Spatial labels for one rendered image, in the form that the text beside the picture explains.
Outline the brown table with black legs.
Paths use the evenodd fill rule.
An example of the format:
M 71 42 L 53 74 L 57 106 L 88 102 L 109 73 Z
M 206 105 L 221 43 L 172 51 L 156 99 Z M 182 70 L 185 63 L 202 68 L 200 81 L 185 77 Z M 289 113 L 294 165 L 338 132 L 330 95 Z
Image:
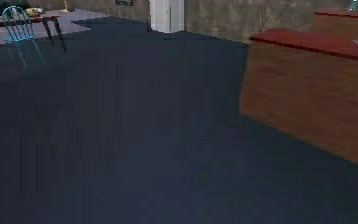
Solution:
M 47 15 L 47 16 L 31 17 L 31 21 L 32 21 L 32 25 L 34 23 L 42 23 L 44 28 L 45 28 L 45 30 L 46 30 L 46 32 L 47 32 L 48 38 L 51 41 L 51 44 L 54 44 L 52 36 L 51 36 L 51 31 L 50 31 L 50 28 L 48 26 L 48 22 L 52 21 L 54 23 L 54 27 L 56 29 L 58 37 L 59 37 L 59 39 L 60 39 L 60 41 L 62 43 L 62 48 L 63 48 L 64 51 L 67 51 L 66 45 L 64 43 L 63 35 L 62 35 L 61 29 L 60 29 L 60 26 L 59 26 L 58 18 L 59 18 L 58 15 Z M 0 18 L 0 27 L 4 27 L 3 22 L 2 22 L 2 16 Z

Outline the blue spindle-back chair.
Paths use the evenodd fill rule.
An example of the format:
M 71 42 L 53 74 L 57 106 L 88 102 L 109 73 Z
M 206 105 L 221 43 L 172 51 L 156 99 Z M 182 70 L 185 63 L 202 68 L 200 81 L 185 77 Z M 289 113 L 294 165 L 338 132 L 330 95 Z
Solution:
M 31 17 L 23 8 L 19 6 L 6 7 L 2 12 L 2 22 L 8 33 L 8 35 L 3 38 L 3 41 L 6 46 L 12 44 L 16 48 L 24 67 L 27 67 L 27 62 L 20 49 L 20 44 L 25 41 L 30 41 L 34 45 L 40 61 L 42 63 L 45 62 L 44 56 L 35 41 Z

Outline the white room door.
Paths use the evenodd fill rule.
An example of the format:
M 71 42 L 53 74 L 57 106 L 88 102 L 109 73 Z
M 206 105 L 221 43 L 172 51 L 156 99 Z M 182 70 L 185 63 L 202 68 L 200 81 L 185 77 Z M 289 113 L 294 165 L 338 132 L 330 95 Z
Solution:
M 185 0 L 149 0 L 151 29 L 162 33 L 184 30 Z

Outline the wooden cabinet with red top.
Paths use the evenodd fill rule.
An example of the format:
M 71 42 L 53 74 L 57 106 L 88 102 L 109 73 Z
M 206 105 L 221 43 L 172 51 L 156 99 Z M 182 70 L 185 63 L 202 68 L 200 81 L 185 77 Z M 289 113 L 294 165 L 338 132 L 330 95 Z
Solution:
M 311 21 L 310 32 L 358 40 L 358 11 L 317 10 Z

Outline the yellow dish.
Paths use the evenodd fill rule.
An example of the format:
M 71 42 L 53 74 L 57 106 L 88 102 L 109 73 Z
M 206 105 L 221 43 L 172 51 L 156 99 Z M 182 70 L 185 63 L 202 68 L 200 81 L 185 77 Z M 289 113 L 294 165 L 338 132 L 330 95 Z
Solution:
M 42 8 L 27 8 L 26 13 L 30 17 L 39 17 L 41 14 L 44 13 L 44 10 Z

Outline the wooden counter with red top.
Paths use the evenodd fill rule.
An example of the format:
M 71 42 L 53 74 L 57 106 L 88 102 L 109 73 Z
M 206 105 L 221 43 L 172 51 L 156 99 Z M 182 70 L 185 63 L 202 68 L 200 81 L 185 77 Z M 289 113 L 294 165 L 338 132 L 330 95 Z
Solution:
M 358 44 L 281 28 L 250 41 L 239 112 L 358 165 Z

